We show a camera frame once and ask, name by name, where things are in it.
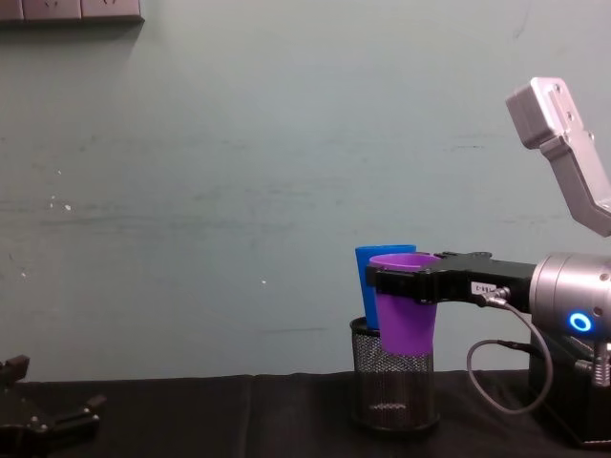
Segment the purple cup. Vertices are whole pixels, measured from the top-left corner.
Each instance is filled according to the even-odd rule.
[[[374,256],[369,265],[378,269],[415,272],[439,258],[425,253]],[[382,348],[389,353],[421,356],[432,352],[437,304],[419,303],[390,294],[375,294]]]

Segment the plastic cup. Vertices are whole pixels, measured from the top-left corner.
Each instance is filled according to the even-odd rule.
[[[394,253],[413,253],[415,245],[371,245],[359,246],[356,253],[356,264],[359,269],[361,281],[361,293],[363,294],[363,305],[365,306],[365,318],[370,329],[378,329],[378,315],[375,311],[375,288],[367,286],[366,272],[369,260],[374,256],[388,255]]]
[[[378,269],[415,272],[439,258],[423,253],[381,255],[369,265]],[[437,304],[419,303],[390,294],[375,295],[382,348],[389,353],[420,356],[432,353]]]

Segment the blue cup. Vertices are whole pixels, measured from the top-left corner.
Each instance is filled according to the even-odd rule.
[[[359,269],[359,280],[361,281],[361,293],[363,294],[363,305],[365,306],[365,319],[367,327],[379,329],[378,313],[375,309],[375,288],[367,286],[367,266],[369,260],[378,255],[391,255],[394,253],[413,253],[416,251],[415,245],[372,245],[359,246],[356,253],[356,264]]]

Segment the electrical outlet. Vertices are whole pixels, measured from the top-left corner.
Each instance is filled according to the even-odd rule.
[[[80,0],[23,0],[23,14],[26,21],[80,19]]]
[[[0,0],[0,23],[23,21],[21,0]]]
[[[83,18],[141,19],[139,0],[81,0]]]

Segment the painted wall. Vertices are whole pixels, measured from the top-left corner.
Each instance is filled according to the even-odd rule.
[[[1,344],[32,357],[33,379],[350,369],[359,244],[608,250],[504,106],[562,76],[611,151],[608,2],[146,14],[141,31],[0,34]],[[437,368],[492,337],[527,336],[507,313],[440,306]]]

